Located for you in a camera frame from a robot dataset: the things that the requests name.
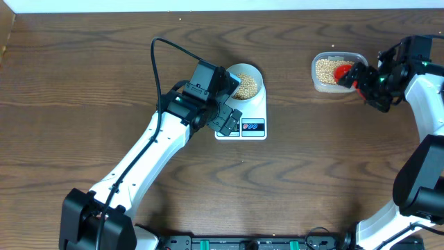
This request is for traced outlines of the red measuring scoop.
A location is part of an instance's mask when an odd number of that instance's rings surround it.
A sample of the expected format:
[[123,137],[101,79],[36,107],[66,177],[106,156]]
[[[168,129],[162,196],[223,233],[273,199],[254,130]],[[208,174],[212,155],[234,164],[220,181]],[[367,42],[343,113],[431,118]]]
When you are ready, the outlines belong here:
[[357,80],[359,70],[363,66],[364,65],[360,62],[353,65],[338,66],[334,70],[334,80],[338,85],[342,87],[354,89],[363,100],[366,100],[365,95],[361,92],[359,88],[359,83]]

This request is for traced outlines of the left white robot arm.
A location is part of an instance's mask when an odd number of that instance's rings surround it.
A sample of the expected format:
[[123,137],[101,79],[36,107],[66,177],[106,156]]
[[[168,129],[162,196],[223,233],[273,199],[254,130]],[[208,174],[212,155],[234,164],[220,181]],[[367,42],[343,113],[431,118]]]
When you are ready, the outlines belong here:
[[225,68],[201,60],[191,80],[161,95],[147,129],[121,162],[88,192],[73,189],[66,196],[60,249],[156,249],[159,237],[133,224],[144,195],[200,128],[232,132],[241,112],[226,102],[240,83]]

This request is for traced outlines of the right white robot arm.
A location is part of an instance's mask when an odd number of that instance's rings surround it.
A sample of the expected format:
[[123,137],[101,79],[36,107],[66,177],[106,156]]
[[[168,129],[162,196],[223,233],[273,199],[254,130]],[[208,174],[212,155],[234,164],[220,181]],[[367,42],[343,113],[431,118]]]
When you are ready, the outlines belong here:
[[379,53],[378,67],[355,63],[336,71],[336,82],[354,88],[382,113],[406,101],[420,144],[395,177],[392,199],[345,235],[342,249],[414,249],[419,230],[436,235],[443,224],[443,66],[430,58],[436,35],[412,35]]

